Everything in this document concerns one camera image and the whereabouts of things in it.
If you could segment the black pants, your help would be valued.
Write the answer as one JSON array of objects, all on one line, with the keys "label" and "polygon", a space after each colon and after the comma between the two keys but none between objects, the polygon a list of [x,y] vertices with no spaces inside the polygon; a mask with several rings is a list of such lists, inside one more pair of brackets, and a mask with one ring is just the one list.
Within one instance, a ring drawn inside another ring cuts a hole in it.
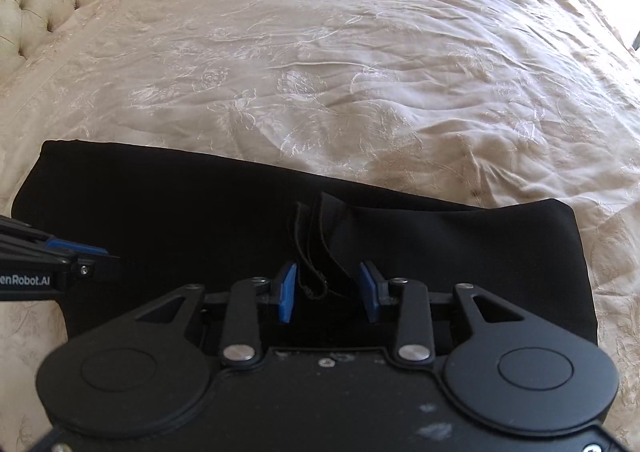
[{"label": "black pants", "polygon": [[573,210],[556,200],[481,209],[265,164],[118,143],[48,141],[13,218],[107,250],[116,269],[81,302],[77,335],[200,283],[298,268],[292,347],[378,347],[359,266],[448,293],[472,283],[583,339],[598,322]]}]

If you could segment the beige embroidered bedspread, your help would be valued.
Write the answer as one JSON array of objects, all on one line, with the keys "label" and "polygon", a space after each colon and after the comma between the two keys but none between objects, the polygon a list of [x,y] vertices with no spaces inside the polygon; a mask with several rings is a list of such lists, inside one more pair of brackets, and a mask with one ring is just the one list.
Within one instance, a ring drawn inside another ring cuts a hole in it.
[{"label": "beige embroidered bedspread", "polygon": [[638,446],[639,62],[596,0],[97,0],[1,82],[4,209],[48,139],[567,203]]}]

